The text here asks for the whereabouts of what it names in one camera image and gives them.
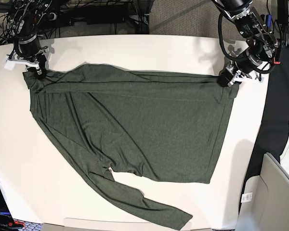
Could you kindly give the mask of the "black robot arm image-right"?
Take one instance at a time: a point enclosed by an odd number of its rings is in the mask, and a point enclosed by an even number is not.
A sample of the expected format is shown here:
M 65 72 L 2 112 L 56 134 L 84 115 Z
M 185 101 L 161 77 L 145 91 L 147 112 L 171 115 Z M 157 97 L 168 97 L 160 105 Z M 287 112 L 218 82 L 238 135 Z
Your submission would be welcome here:
M 277 64 L 281 45 L 271 30 L 272 16 L 261 17 L 250 0 L 213 0 L 219 10 L 218 35 L 224 56 L 229 60 L 220 73 L 218 84 L 230 87 L 244 81 L 263 82 L 263 75 L 270 74 Z M 234 57 L 226 51 L 223 39 L 223 19 L 235 25 L 248 47 Z

